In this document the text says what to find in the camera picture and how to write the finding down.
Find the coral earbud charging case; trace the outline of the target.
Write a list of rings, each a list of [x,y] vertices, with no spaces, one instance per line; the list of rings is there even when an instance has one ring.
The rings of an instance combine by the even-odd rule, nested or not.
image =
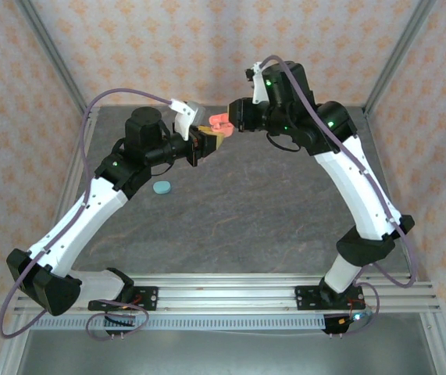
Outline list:
[[[229,121],[227,112],[210,116],[209,126],[212,131],[223,134],[225,138],[234,132],[234,125]]]

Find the black controller board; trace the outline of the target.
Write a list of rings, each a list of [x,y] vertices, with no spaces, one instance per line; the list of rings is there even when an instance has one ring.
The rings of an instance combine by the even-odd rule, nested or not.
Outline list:
[[[137,328],[135,316],[121,316],[117,314],[104,315],[104,326],[107,335],[114,338],[123,338]]]
[[[371,312],[325,315],[323,332],[331,338],[334,336],[344,338],[359,334],[372,324],[373,317]]]

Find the grey metal sheet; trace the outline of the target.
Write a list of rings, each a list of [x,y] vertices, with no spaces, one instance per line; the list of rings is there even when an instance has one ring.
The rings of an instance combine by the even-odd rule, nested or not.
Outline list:
[[[97,342],[30,333],[17,375],[437,375],[423,332],[382,320],[362,334],[143,331]]]

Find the aluminium side rail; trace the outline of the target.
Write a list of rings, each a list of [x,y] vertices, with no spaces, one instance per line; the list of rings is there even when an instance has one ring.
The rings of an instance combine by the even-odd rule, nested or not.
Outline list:
[[[446,162],[428,166],[423,155],[415,160],[400,152],[389,155],[384,141],[376,132],[380,129],[376,117],[363,109],[384,174],[388,193],[400,209],[416,216],[417,228],[411,234],[419,280],[433,284],[439,309],[424,314],[423,329],[426,346],[438,354],[433,357],[434,369],[446,375]]]
[[[95,129],[99,110],[99,106],[94,107],[91,110],[87,120],[87,126],[84,132],[84,147],[86,151],[88,151],[91,144],[92,134]],[[49,229],[53,228],[53,226],[66,214],[66,212],[70,209],[70,207],[77,199],[77,191],[80,186],[81,177],[84,173],[84,166],[83,162],[81,161],[79,151],[80,135],[77,136],[78,139],[76,140],[72,159],[70,160],[70,164],[67,168],[66,179],[64,181],[58,204],[56,206],[55,214],[50,221]],[[6,317],[12,318],[12,321],[5,325],[5,329],[8,332],[10,332],[11,330],[19,330],[21,327],[24,327],[33,319],[33,316],[36,316],[41,311],[41,308],[38,305],[35,305],[35,312],[33,313],[22,312],[21,314],[18,314],[17,312],[15,312],[15,303],[17,302],[19,297],[23,296],[24,294],[22,294],[20,290],[17,290],[16,293],[13,295],[12,300],[8,304]],[[1,340],[2,350],[0,353],[0,375],[17,374],[28,333],[29,331],[27,330],[20,336],[17,336],[13,339]]]

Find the aluminium frame post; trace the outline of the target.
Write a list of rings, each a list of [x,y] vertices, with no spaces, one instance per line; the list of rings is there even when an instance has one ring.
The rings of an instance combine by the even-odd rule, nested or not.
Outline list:
[[[77,86],[70,69],[66,65],[54,39],[50,35],[48,28],[45,26],[40,13],[37,11],[33,0],[14,0],[18,9],[21,11],[28,26],[33,31],[34,36],[41,46],[42,50],[48,57],[57,76],[62,81],[72,103],[76,106],[80,114],[84,114],[87,103],[81,90]]]
[[[376,79],[376,82],[366,99],[365,105],[362,107],[362,112],[365,118],[369,118],[374,112],[376,105],[389,87],[398,67],[401,65],[403,59],[411,48],[412,43],[422,29],[423,24],[430,15],[436,1],[437,0],[419,0],[417,2],[412,15],[409,17],[409,21],[405,25],[405,28],[392,49],[380,75]]]

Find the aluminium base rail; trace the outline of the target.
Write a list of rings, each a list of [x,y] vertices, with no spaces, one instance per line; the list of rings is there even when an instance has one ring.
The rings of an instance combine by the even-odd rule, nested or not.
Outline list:
[[[317,285],[318,275],[300,273],[171,273],[136,274],[139,286],[159,289],[157,314],[297,314],[295,288]],[[411,288],[400,288],[379,273],[359,278],[376,288],[362,288],[366,303],[381,313],[427,313],[441,309],[433,285],[417,281]]]

